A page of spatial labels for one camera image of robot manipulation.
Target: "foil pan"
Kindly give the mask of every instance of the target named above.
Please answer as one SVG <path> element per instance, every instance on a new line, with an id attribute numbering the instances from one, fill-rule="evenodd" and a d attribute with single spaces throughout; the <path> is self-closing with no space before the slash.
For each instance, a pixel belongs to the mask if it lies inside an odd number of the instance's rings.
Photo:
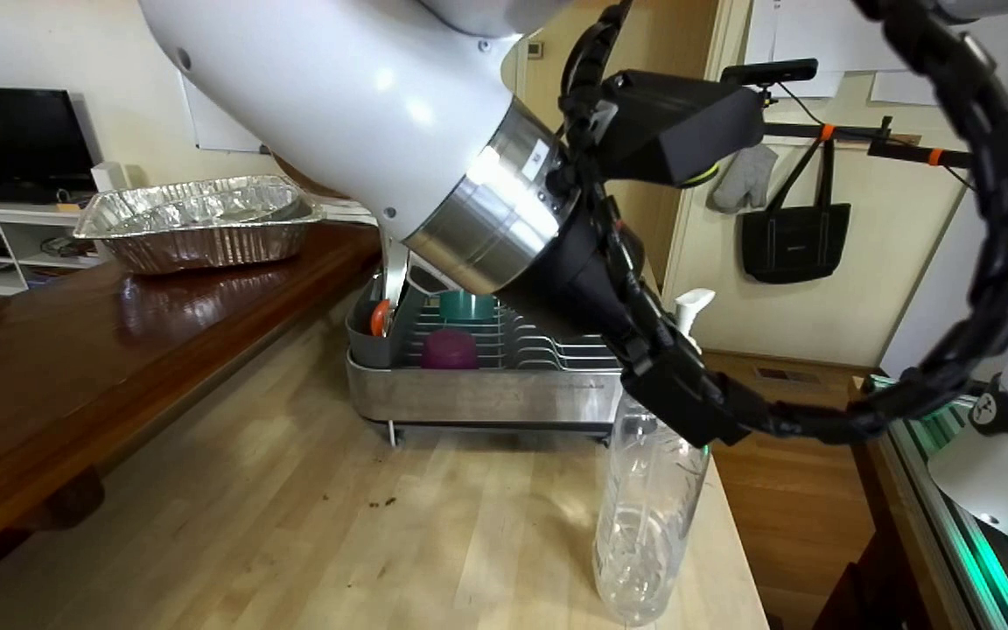
<path id="1" fill-rule="evenodd" d="M 313 222 L 288 178 L 264 176 L 99 193 L 72 235 L 137 277 L 161 277 L 291 260 Z"/>

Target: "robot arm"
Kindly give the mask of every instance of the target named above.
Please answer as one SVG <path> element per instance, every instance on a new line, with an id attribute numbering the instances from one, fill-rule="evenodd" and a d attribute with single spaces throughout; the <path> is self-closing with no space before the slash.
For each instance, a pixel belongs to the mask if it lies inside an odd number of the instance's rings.
<path id="1" fill-rule="evenodd" d="M 485 12 L 471 13 L 465 0 L 144 0 L 144 12 L 192 86 L 306 178 L 369 208 L 383 242 L 470 291 L 500 293 L 546 331 L 600 332 L 627 369 L 627 394 L 697 444 L 746 430 L 857 442 L 949 403 L 981 359 L 1008 346 L 1008 99 L 971 43 L 950 38 L 918 0 L 861 5 L 892 51 L 936 86 L 970 141 L 990 239 L 971 317 L 894 389 L 841 418 L 766 405 L 705 374 L 639 284 L 630 235 L 600 190 L 610 176 L 680 181 L 700 163 L 752 145 L 756 95 L 647 73 L 600 82 L 618 5 L 592 34 L 599 53 L 568 78 L 578 93 L 562 95 L 560 141 L 498 78 L 516 38 L 504 31 L 533 29 L 560 5 L 481 0 L 474 6 Z M 702 134 L 702 121 L 719 130 L 717 145 L 702 145 L 717 136 Z"/>

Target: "dish rack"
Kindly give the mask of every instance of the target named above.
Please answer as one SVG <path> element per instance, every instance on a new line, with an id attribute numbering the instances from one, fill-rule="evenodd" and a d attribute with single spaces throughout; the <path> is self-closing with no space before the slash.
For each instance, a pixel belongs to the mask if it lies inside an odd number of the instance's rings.
<path id="1" fill-rule="evenodd" d="M 388 444 L 409 426 L 460 430 L 585 430 L 610 433 L 618 365 L 593 332 L 556 339 L 498 306 L 485 318 L 444 323 L 438 293 L 407 289 L 388 335 L 367 335 L 369 298 L 352 310 L 346 381 L 355 415 Z M 474 369 L 423 369 L 423 342 L 439 327 L 474 339 Z"/>

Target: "hanging bag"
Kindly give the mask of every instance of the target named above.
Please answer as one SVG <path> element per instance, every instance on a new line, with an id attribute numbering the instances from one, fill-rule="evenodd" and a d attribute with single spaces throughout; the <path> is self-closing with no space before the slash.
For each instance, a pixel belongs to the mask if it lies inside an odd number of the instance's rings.
<path id="1" fill-rule="evenodd" d="M 817 149 L 823 170 L 815 208 L 784 208 L 786 190 L 807 170 Z M 834 204 L 834 134 L 817 134 L 817 141 L 802 156 L 763 213 L 740 213 L 739 222 L 740 265 L 750 277 L 763 284 L 802 284 L 828 277 L 844 260 L 849 228 L 849 204 Z"/>

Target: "clear glass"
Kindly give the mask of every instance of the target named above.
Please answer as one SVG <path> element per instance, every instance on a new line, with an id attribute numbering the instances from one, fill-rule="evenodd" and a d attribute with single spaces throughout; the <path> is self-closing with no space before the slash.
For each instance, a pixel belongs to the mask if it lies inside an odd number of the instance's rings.
<path id="1" fill-rule="evenodd" d="M 623 396 L 592 556 L 611 619 L 639 628 L 669 611 L 705 467 L 711 447 Z"/>

